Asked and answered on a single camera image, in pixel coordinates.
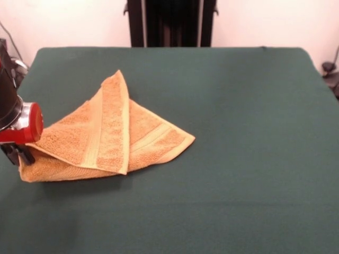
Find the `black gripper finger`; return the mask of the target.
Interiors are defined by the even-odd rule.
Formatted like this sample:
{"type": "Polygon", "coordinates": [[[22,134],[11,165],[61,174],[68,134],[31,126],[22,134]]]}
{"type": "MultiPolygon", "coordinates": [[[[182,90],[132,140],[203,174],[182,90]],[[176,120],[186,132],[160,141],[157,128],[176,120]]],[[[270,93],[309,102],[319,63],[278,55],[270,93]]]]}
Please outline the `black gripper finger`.
{"type": "Polygon", "coordinates": [[[16,144],[15,148],[18,152],[18,155],[23,159],[25,164],[35,163],[35,158],[29,150],[29,147],[25,144],[16,144]]]}
{"type": "Polygon", "coordinates": [[[15,145],[1,144],[1,150],[4,152],[4,154],[13,165],[20,165],[18,151],[16,150],[15,145]]]}

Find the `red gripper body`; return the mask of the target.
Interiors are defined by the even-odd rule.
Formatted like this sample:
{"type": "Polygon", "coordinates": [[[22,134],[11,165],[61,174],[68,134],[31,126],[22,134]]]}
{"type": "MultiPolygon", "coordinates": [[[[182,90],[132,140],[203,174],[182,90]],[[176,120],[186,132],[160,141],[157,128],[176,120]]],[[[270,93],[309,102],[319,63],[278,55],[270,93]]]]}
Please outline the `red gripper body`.
{"type": "Polygon", "coordinates": [[[43,132],[43,116],[38,103],[24,102],[18,116],[1,128],[1,144],[26,144],[39,141],[43,132]]]}

